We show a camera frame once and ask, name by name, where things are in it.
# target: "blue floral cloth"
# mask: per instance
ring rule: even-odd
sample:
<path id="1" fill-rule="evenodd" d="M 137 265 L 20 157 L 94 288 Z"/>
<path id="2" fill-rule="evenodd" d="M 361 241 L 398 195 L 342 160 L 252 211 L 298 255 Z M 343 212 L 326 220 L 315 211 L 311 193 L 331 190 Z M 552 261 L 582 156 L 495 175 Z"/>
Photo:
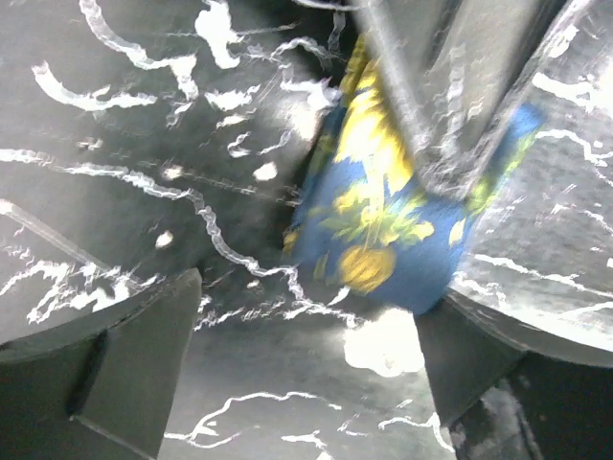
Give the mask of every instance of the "blue floral cloth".
<path id="1" fill-rule="evenodd" d="M 470 227 L 519 164 L 542 116 L 524 104 L 511 119 L 487 173 L 464 202 L 426 194 L 413 176 L 360 38 L 324 121 L 284 235 L 292 263 L 315 279 L 424 313 L 444 296 Z"/>

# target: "folded cloth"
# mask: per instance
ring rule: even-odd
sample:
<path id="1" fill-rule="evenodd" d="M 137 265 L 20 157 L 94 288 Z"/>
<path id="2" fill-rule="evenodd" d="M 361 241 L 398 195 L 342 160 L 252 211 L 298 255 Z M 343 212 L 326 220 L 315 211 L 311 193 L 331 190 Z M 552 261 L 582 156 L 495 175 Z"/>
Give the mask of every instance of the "folded cloth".
<path id="1" fill-rule="evenodd" d="M 327 116 L 284 235 L 289 260 L 313 277 L 415 314 L 444 296 L 466 236 L 532 144 L 543 117 L 521 105 L 464 201 L 430 195 L 414 177 L 363 37 Z"/>

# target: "blue fabric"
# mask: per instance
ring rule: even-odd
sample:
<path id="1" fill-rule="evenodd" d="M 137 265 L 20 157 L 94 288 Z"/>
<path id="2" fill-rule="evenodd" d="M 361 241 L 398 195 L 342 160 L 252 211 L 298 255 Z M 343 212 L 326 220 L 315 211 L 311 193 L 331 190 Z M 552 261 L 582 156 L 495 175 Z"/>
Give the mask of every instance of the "blue fabric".
<path id="1" fill-rule="evenodd" d="M 375 66 L 352 59 L 351 83 L 341 85 L 344 97 L 324 122 L 285 252 L 316 279 L 424 313 L 444 296 L 471 226 L 543 119 L 535 107 L 519 107 L 466 201 L 427 195 L 388 116 Z"/>

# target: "black marble surface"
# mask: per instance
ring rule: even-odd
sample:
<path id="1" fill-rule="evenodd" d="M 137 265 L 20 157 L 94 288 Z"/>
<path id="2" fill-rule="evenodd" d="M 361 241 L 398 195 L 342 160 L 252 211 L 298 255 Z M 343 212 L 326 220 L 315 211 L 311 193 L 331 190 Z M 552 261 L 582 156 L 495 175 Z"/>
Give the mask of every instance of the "black marble surface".
<path id="1" fill-rule="evenodd" d="M 0 342 L 197 265 L 161 459 L 454 458 L 412 319 L 279 266 L 354 39 L 289 0 L 4 2 Z"/>

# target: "blue and yellow object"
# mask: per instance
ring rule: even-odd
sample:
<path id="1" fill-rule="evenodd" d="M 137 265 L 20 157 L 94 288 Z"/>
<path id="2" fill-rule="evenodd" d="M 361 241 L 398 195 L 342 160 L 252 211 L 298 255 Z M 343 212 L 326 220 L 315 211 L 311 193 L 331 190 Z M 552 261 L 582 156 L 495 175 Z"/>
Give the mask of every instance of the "blue and yellow object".
<path id="1" fill-rule="evenodd" d="M 542 125 L 521 105 L 486 174 L 463 202 L 426 194 L 379 90 L 360 37 L 324 121 L 284 235 L 292 263 L 315 279 L 421 314 L 444 296 L 470 227 L 495 198 Z"/>

